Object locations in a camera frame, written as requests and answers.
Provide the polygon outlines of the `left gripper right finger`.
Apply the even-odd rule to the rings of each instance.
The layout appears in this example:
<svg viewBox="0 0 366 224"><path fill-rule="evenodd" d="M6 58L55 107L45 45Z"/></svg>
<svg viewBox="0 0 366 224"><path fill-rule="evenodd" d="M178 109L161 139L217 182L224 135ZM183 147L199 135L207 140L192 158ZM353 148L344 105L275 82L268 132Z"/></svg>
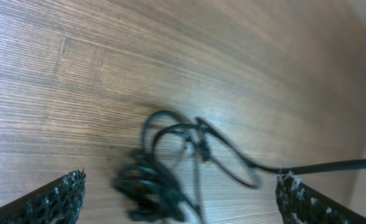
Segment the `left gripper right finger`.
<svg viewBox="0 0 366 224"><path fill-rule="evenodd" d="M366 217L312 189L292 174L277 176L275 194L284 224L366 224Z"/></svg>

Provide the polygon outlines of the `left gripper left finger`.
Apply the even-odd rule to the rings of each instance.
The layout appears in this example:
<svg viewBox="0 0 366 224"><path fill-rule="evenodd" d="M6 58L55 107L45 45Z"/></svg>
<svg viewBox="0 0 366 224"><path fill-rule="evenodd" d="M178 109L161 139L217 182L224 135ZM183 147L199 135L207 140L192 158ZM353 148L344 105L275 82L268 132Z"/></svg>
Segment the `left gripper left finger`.
<svg viewBox="0 0 366 224"><path fill-rule="evenodd" d="M76 224L83 209L86 173L74 170L0 207L0 224Z"/></svg>

